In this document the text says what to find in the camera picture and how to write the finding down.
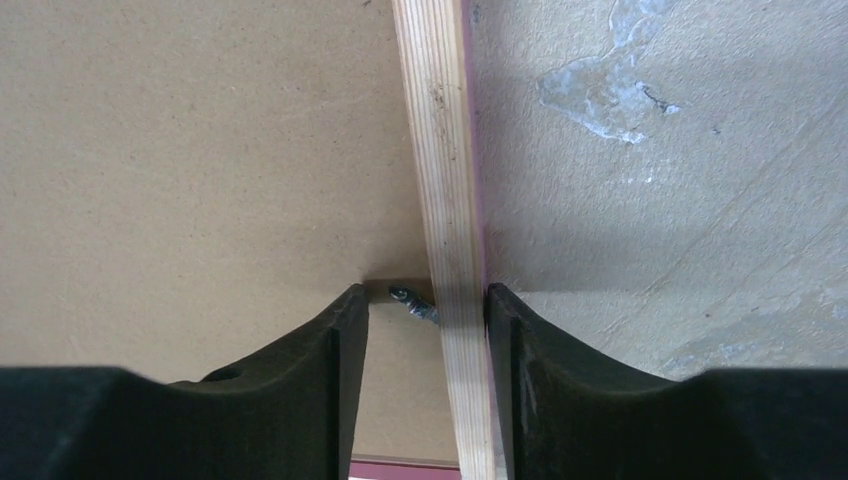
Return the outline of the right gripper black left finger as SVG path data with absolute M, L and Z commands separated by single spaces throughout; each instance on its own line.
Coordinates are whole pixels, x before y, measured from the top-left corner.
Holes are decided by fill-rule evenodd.
M 354 284 L 197 382 L 117 367 L 5 367 L 5 479 L 344 479 L 368 339 Z

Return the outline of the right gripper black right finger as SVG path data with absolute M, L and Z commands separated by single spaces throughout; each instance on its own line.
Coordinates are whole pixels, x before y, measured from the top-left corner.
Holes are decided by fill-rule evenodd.
M 548 322 L 503 284 L 488 326 L 512 479 L 843 479 L 843 369 L 713 369 L 681 382 Z

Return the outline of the brown cardboard backing board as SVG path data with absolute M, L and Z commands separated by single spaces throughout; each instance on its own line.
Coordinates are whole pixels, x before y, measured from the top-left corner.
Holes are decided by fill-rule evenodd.
M 198 381 L 372 297 L 354 455 L 458 461 L 388 1 L 5 1 L 1 364 Z

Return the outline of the pink wooden photo frame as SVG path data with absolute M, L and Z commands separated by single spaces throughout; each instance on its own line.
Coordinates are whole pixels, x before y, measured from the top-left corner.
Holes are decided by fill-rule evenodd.
M 392 4 L 459 470 L 495 479 L 468 1 Z

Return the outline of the metal turn clip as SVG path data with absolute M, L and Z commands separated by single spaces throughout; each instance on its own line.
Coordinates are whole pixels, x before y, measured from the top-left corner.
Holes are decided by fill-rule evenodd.
M 392 299 L 404 305 L 408 312 L 416 318 L 440 324 L 438 311 L 433 302 L 427 300 L 417 290 L 404 285 L 391 285 L 388 293 Z

